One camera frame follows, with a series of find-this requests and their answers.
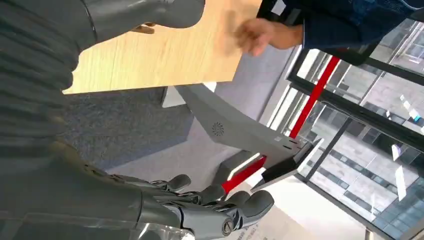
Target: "tabletop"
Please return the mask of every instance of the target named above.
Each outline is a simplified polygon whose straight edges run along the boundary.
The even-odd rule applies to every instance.
[[[202,19],[186,29],[154,26],[85,50],[66,94],[232,81],[241,51],[234,31],[254,18],[261,0],[207,0]]]

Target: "human hand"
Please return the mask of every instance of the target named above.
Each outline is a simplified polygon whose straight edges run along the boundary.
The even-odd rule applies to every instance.
[[[153,29],[152,27],[154,27],[155,25],[156,24],[154,24],[154,23],[147,22],[145,24],[142,24],[142,25],[134,28],[133,30],[131,30],[131,32],[137,32],[137,33],[142,33],[142,34],[154,34],[155,29]]]
[[[243,22],[235,32],[237,45],[244,53],[253,56],[262,54],[276,33],[272,22],[254,18]]]
[[[303,26],[286,26],[279,22],[254,18],[242,23],[235,32],[235,37],[243,52],[259,56],[268,44],[277,49],[302,44]]]

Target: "person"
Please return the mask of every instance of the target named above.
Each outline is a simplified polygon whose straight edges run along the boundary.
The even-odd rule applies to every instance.
[[[283,0],[300,9],[303,24],[286,26],[263,18],[249,19],[235,33],[245,53],[260,55],[267,45],[288,49],[342,48],[380,41],[424,7],[422,0]]]

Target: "gray carpet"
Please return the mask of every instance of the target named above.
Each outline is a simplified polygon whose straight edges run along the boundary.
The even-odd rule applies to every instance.
[[[110,169],[187,140],[193,115],[164,109],[163,87],[67,95],[62,136],[82,159]]]

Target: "humanoid robot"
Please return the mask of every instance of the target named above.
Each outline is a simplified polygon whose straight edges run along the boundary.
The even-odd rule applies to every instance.
[[[57,137],[62,91],[83,50],[143,23],[191,27],[204,7],[205,0],[0,1],[1,240],[218,239],[270,210],[274,200],[263,190],[220,200],[219,185],[181,193],[186,175],[154,182],[109,175]],[[179,91],[190,101],[198,88]],[[275,159],[276,145],[265,145],[264,154]]]

